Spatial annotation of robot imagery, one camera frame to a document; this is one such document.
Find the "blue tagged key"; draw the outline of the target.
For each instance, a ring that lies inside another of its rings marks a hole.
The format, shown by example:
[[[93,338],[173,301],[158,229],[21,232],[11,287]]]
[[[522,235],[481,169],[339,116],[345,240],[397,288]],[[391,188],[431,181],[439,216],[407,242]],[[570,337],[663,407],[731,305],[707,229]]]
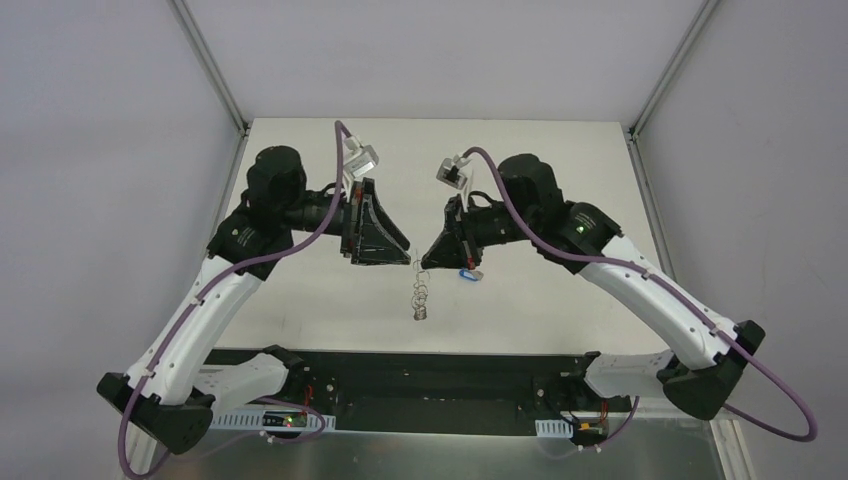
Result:
[[[471,281],[471,282],[478,282],[478,281],[482,280],[483,277],[484,277],[484,273],[481,272],[480,270],[478,270],[478,269],[468,269],[468,268],[460,269],[459,272],[458,272],[458,275],[459,275],[460,278],[467,280],[467,281]]]

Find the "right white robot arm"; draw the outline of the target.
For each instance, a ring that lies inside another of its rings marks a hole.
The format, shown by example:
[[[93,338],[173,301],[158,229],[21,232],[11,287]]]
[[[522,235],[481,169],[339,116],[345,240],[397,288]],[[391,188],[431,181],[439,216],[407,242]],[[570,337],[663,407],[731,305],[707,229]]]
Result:
[[[437,179],[458,193],[445,205],[444,229],[420,265],[425,270],[457,270],[469,280],[479,280],[486,247],[523,241],[526,235],[504,202],[474,203],[477,193],[471,188],[468,163],[455,156],[438,167]],[[764,330],[754,321],[736,324],[700,302],[694,304],[696,312],[690,311],[663,288],[669,277],[656,269],[616,222],[592,204],[564,198],[552,167],[537,156],[514,155],[497,170],[528,227],[549,245],[579,258],[566,260],[548,252],[543,257],[606,291],[668,346],[656,354],[593,354],[585,371],[567,384],[572,404],[590,410],[615,396],[664,397],[691,417],[715,418],[748,363],[719,335],[726,333],[754,354]],[[711,323],[705,325],[697,312]]]

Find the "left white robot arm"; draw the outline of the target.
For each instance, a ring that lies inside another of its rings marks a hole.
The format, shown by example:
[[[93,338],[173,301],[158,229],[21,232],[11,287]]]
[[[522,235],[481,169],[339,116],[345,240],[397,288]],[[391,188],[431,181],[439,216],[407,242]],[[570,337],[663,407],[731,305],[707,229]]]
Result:
[[[409,240],[379,204],[369,172],[378,157],[348,145],[340,193],[310,191],[297,150],[263,149],[246,174],[238,205],[220,223],[192,291],[149,350],[125,373],[107,373],[97,391],[131,424],[169,453],[191,450],[214,418],[265,396],[297,402],[305,390],[303,360],[279,346],[205,374],[202,366],[236,312],[270,276],[296,231],[340,240],[358,266],[407,265]]]

